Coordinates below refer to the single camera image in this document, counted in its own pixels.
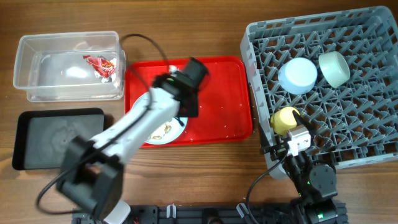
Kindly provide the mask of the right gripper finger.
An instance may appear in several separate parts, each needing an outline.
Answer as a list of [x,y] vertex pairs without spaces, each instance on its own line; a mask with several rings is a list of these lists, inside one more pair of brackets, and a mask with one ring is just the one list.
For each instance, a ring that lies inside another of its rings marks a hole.
[[310,133],[314,133],[315,132],[314,125],[312,125],[309,121],[307,121],[304,118],[302,118],[301,115],[298,112],[293,111],[292,114],[293,114],[294,119],[296,120],[296,123],[297,123],[298,126],[304,125]]
[[259,138],[260,138],[260,154],[264,155],[269,152],[271,152],[271,145],[268,141],[268,138],[264,132],[264,130],[261,128],[261,125],[259,124],[258,126],[258,131],[259,131]]

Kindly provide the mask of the yellow cup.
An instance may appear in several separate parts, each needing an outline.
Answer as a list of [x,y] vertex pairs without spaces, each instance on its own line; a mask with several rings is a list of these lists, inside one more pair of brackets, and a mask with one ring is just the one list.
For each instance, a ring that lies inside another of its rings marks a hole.
[[285,107],[275,112],[270,118],[270,126],[278,135],[286,135],[289,129],[297,126],[293,112],[299,111],[294,107]]

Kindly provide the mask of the red snack wrapper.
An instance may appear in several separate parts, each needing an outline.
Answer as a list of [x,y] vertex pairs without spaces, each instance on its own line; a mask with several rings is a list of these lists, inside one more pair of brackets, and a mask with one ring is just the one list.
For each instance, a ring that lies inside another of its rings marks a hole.
[[108,60],[101,55],[98,57],[84,55],[83,59],[94,69],[95,77],[99,78],[102,83],[112,81],[116,74],[116,58]]

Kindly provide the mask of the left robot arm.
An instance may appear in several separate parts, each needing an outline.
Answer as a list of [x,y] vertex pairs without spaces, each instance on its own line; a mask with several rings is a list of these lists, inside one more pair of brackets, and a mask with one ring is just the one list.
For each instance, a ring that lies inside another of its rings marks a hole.
[[198,92],[209,74],[190,58],[182,70],[157,75],[152,86],[110,128],[69,144],[57,190],[96,220],[122,223],[129,205],[121,201],[124,167],[161,125],[176,117],[198,116]]

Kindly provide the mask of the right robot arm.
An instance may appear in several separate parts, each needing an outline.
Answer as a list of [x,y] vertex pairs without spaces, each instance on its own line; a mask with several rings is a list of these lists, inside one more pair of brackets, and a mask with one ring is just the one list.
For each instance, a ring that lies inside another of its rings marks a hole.
[[261,151],[277,161],[269,171],[281,165],[294,183],[299,198],[290,203],[292,223],[338,223],[338,207],[333,200],[336,189],[336,168],[324,160],[311,160],[307,153],[314,143],[315,127],[296,111],[291,112],[297,125],[287,131],[285,138],[275,145],[268,140]]

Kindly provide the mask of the mint green bowl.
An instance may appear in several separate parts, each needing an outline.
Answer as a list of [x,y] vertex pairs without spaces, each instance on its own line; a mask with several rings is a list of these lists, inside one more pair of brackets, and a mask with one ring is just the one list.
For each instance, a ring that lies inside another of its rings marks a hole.
[[338,88],[351,78],[344,56],[337,51],[321,54],[318,62],[325,80],[333,88]]

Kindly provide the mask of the light blue plate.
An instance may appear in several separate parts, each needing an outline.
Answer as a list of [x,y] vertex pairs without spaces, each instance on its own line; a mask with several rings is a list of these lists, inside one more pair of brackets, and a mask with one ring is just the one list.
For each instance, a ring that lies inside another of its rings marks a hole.
[[150,92],[140,96],[130,109],[134,115],[133,121],[148,108],[144,117],[132,127],[133,139],[140,144],[165,144],[176,139],[182,128],[175,118],[180,102],[163,89],[151,88]]

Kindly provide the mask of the light blue bowl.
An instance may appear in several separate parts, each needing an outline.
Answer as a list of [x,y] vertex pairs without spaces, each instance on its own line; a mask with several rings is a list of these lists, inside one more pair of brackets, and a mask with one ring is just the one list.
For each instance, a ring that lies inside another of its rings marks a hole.
[[280,86],[288,93],[303,95],[315,86],[318,72],[309,59],[299,57],[283,64],[278,72]]

